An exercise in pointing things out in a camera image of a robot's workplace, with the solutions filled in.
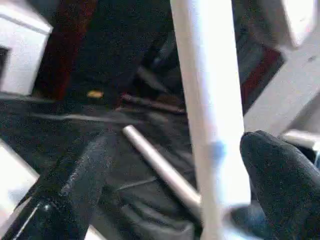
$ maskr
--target silver metal tube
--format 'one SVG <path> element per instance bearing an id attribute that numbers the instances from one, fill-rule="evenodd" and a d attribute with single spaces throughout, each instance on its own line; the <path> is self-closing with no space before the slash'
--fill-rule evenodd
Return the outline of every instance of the silver metal tube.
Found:
<path id="1" fill-rule="evenodd" d="M 185 114 L 186 113 L 186 111 L 183 108 L 179 108 L 177 106 L 172 106 L 169 104 L 164 104 L 164 103 L 161 103 L 158 101 L 144 99 L 142 97 L 131 96 L 129 94 L 124 94 L 121 97 L 121 99 L 128 102 L 128 103 L 133 103 L 133 104 L 146 106 L 146 107 L 153 108 L 153 109 L 168 111 L 171 113 L 176 113 L 176 114 Z"/>
<path id="2" fill-rule="evenodd" d="M 314 151 L 320 151 L 320 135 L 291 129 L 283 133 L 280 138 L 290 144 L 298 145 Z"/>
<path id="3" fill-rule="evenodd" d="M 123 129 L 124 135 L 144 156 L 181 202 L 201 222 L 201 196 L 186 179 L 132 125 Z"/>

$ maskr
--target metal bar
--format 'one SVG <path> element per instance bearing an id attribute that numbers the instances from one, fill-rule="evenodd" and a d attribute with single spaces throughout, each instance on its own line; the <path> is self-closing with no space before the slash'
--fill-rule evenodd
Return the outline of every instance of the metal bar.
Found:
<path id="1" fill-rule="evenodd" d="M 134 126 L 126 126 L 123 129 L 123 133 L 201 223 L 201 196 L 194 187 L 181 176 Z"/>
<path id="2" fill-rule="evenodd" d="M 251 201 L 239 150 L 244 122 L 232 1 L 171 0 L 171 9 L 202 195 L 202 235 L 241 239 L 225 225 L 232 208 Z"/>
<path id="3" fill-rule="evenodd" d="M 297 129 L 291 129 L 283 133 L 280 138 L 290 144 L 298 145 L 307 149 L 311 149 L 315 152 L 320 151 L 320 135 L 300 131 Z"/>
<path id="4" fill-rule="evenodd" d="M 152 109 L 158 109 L 158 110 L 163 110 L 175 114 L 185 114 L 186 111 L 183 108 L 179 108 L 177 106 L 172 106 L 169 104 L 164 104 L 158 101 L 152 101 L 149 99 L 144 99 L 141 97 L 137 96 L 131 96 L 129 94 L 124 94 L 121 96 L 121 99 L 128 102 L 128 103 L 133 103 L 141 106 L 146 106 Z"/>

